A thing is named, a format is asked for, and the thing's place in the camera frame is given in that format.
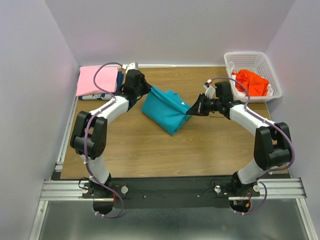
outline teal towel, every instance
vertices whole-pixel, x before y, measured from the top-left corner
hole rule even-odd
[[[152,86],[142,112],[172,136],[191,117],[186,114],[189,108],[190,106],[179,97],[178,93],[171,90],[163,92]]]

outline white laundry basket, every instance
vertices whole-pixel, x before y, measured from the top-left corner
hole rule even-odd
[[[224,55],[226,72],[231,78],[231,74],[238,73],[241,69],[246,69],[258,74],[259,76],[267,79],[272,87],[272,96],[252,96],[250,97],[250,103],[266,103],[271,99],[280,98],[282,96],[282,90],[279,82],[276,78],[275,72],[270,64],[270,61],[266,54],[258,51],[234,51],[227,52]],[[246,102],[247,96],[239,96],[236,92],[235,82],[230,80],[231,90],[234,100],[240,100]]]

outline gray wall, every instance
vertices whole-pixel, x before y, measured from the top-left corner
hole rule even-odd
[[[80,65],[224,64],[264,52],[294,0],[46,0]]]
[[[267,54],[283,97],[268,104],[272,119],[287,122],[296,149],[290,172],[301,177],[320,236],[320,1],[296,0]]]
[[[78,65],[42,0],[0,1],[0,239],[29,238]]]

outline wooden tabletop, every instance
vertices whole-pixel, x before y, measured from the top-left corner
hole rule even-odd
[[[148,83],[179,93],[192,106],[204,82],[226,76],[225,67],[143,68]],[[231,175],[253,158],[254,136],[234,121],[215,117],[192,116],[174,135],[141,112],[145,96],[128,112],[114,120],[107,130],[105,164],[113,177],[171,177]],[[103,100],[78,100],[78,112],[92,111]],[[249,107],[270,118],[265,103]],[[69,145],[62,168],[62,179],[87,177],[80,156]]]

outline pink cloth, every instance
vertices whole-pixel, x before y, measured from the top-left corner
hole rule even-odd
[[[104,93],[94,85],[94,75],[98,69],[99,66],[80,67],[80,76],[76,89],[77,97]],[[114,93],[117,89],[118,69],[117,66],[106,66],[102,68],[95,78],[96,84],[100,88]]]

